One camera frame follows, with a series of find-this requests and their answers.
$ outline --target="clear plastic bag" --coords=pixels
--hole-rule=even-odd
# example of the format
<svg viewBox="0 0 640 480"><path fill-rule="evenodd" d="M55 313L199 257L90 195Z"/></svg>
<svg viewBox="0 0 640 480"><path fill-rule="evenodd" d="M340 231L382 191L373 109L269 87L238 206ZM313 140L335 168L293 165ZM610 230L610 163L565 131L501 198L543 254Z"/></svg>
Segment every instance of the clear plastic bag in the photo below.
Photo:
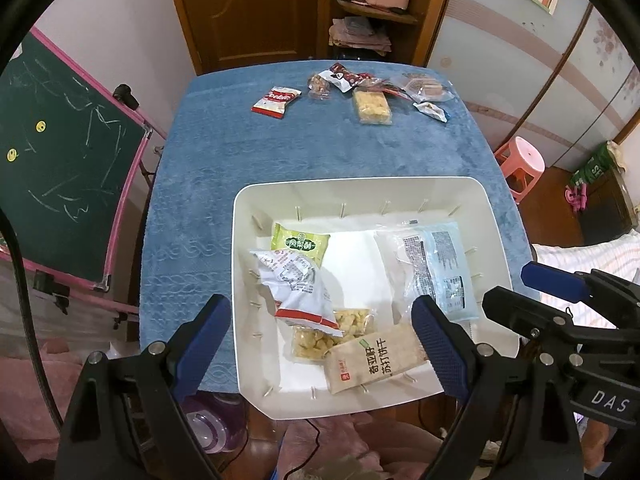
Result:
<svg viewBox="0 0 640 480"><path fill-rule="evenodd" d="M353 90L353 104L362 124L391 124L391 108L383 92L357 87Z"/></svg>
<svg viewBox="0 0 640 480"><path fill-rule="evenodd" d="M402 74L391 78L396 86L407 92L417 103L425 101L443 103L453 99L455 95L436 78L427 74Z"/></svg>
<svg viewBox="0 0 640 480"><path fill-rule="evenodd" d="M306 82L309 88L309 97L312 99L328 99L330 97L331 83L320 77L319 74L313 74Z"/></svg>
<svg viewBox="0 0 640 480"><path fill-rule="evenodd" d="M332 347L375 332L373 310L347 308L334 312L342 336L328 335L305 326L293 327L291 355L293 358L320 361Z"/></svg>
<svg viewBox="0 0 640 480"><path fill-rule="evenodd" d="M456 222L382 228L374 237L393 292L395 322L407 319L423 294L431 296L450 321L478 318Z"/></svg>

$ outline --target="biscuit package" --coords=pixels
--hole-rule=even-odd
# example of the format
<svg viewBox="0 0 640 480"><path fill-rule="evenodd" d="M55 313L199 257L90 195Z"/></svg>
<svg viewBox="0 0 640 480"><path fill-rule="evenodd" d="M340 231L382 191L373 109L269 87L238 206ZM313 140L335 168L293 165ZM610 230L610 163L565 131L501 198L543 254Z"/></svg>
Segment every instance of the biscuit package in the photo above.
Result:
<svg viewBox="0 0 640 480"><path fill-rule="evenodd" d="M427 361L414 328L399 323L383 332L374 332L333 346L324 357L324 374L329 391L386 379Z"/></svg>
<svg viewBox="0 0 640 480"><path fill-rule="evenodd" d="M274 86L269 90L262 99L260 99L252 108L252 112L256 112L269 117L281 119L284 117L284 108L287 104L302 92L295 88L285 88L284 86Z"/></svg>

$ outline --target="table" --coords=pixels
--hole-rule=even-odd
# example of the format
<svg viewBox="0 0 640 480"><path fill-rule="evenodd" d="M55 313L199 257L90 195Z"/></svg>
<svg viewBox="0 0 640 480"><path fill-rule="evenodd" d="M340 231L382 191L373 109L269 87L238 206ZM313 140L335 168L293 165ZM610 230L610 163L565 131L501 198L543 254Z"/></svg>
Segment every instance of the table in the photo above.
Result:
<svg viewBox="0 0 640 480"><path fill-rule="evenodd" d="M333 61L295 61L236 68L194 79L180 104L154 184L142 253L140 343L168 340L214 292L231 295L231 223L236 194L248 184L368 176L464 175L486 189L517 292L531 260L527 237L502 173L459 97L443 104L446 124L390 97L393 125L358 122L351 93L301 97L282 120L251 112L273 86L306 88ZM402 72L440 75L415 66L344 62L354 72L389 78ZM232 330L201 389L237 392Z"/></svg>

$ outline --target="yellow puffed snack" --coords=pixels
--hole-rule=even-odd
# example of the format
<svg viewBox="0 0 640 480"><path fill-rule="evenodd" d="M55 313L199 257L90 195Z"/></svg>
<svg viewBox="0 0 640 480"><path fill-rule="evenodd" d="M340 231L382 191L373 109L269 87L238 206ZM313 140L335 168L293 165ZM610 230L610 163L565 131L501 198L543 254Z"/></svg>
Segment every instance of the yellow puffed snack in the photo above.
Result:
<svg viewBox="0 0 640 480"><path fill-rule="evenodd" d="M353 103L363 124L391 124L391 109L382 92L369 92L356 88Z"/></svg>
<svg viewBox="0 0 640 480"><path fill-rule="evenodd" d="M292 342L293 357L320 361L333 346L351 341L374 330L371 310L349 308L337 310L334 314L343 336L331 336L306 326L295 326Z"/></svg>

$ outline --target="chalkboard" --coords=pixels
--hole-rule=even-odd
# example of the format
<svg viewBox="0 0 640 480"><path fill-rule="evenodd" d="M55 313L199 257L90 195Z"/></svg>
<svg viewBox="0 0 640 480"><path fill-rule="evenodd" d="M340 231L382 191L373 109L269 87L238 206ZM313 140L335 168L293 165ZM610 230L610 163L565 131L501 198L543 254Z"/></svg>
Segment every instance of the chalkboard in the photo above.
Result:
<svg viewBox="0 0 640 480"><path fill-rule="evenodd" d="M146 131L33 34L21 49L0 76L0 206L26 260L103 283Z"/></svg>

